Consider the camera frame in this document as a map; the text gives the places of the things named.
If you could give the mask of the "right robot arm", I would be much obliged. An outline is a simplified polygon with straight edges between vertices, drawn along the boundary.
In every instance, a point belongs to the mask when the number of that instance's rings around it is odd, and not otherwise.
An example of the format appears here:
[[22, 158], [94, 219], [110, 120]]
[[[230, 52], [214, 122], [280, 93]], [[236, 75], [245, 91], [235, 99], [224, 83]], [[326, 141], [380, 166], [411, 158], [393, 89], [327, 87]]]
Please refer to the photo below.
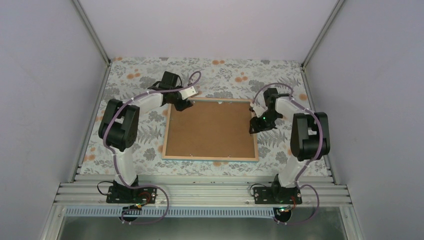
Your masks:
[[254, 113], [249, 122], [250, 134], [276, 129], [278, 119], [287, 118], [291, 122], [290, 150], [295, 160], [288, 161], [275, 176], [270, 191], [272, 200], [282, 204], [299, 193], [299, 178], [307, 166], [329, 154], [329, 118], [325, 112], [312, 111], [276, 88], [266, 89], [263, 98], [265, 107], [250, 103], [249, 109]]

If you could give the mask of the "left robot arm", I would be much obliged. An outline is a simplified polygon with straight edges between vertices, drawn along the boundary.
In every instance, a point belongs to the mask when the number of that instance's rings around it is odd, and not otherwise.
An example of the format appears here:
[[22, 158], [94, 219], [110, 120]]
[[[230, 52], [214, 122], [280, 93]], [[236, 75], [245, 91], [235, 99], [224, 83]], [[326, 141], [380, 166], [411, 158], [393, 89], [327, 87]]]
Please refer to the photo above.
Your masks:
[[145, 92], [125, 101], [112, 98], [107, 102], [98, 136], [112, 154], [115, 169], [112, 189], [124, 201], [131, 203], [139, 197], [132, 147], [137, 139], [140, 115], [166, 104], [180, 112], [192, 107], [189, 98], [197, 94], [195, 86], [201, 77], [202, 73], [195, 71], [188, 78], [188, 84], [183, 85], [178, 74], [165, 71], [162, 79]]

